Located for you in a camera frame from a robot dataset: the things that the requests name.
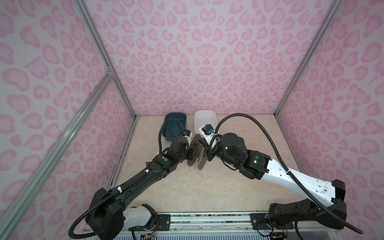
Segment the dark grey cable spool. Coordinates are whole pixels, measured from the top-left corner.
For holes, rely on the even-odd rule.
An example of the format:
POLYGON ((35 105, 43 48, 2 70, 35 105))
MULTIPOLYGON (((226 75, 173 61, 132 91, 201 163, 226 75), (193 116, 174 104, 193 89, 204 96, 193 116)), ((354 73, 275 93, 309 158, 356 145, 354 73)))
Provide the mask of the dark grey cable spool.
POLYGON ((205 150, 205 139, 201 137, 200 134, 197 134, 193 137, 191 145, 195 147, 194 157, 192 161, 187 161, 189 171, 195 169, 202 170, 206 164, 206 160, 203 158, 205 150))

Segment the white plastic tray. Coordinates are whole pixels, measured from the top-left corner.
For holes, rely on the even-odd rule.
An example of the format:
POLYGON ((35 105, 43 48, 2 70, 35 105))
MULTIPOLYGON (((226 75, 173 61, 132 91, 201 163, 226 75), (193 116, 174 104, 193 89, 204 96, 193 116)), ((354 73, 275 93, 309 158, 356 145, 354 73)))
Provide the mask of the white plastic tray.
POLYGON ((217 115, 213 110, 198 110, 194 114, 195 132, 200 134, 199 129, 205 125, 211 125, 216 128, 217 115))

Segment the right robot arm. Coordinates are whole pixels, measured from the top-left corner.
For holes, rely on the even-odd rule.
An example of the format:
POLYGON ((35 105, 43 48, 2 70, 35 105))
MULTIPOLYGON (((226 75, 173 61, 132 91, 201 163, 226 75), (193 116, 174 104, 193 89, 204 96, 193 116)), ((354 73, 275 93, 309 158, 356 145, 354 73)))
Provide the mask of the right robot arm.
POLYGON ((290 204, 270 204, 266 219, 271 224, 285 225, 299 221, 316 221, 331 229, 341 230, 341 220, 347 218, 344 202, 346 185, 340 180, 323 181, 293 169, 285 170, 281 163, 258 151, 248 150, 243 138, 234 133, 220 135, 210 143, 214 135, 202 135, 207 143, 207 158, 219 158, 233 171, 253 180, 262 180, 280 185, 305 200, 290 204))

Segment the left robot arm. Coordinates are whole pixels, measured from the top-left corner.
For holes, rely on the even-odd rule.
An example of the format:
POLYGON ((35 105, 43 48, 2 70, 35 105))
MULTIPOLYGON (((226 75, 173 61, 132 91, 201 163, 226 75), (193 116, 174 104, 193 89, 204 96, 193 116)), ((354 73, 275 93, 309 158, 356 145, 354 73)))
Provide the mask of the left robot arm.
POLYGON ((92 232, 84 238, 114 239, 124 227, 153 230, 157 225, 157 212, 148 204, 129 208, 129 205, 154 183, 176 170, 190 153, 191 138, 176 137, 171 146, 156 155, 146 167, 126 182, 110 190, 99 189, 82 219, 92 232))

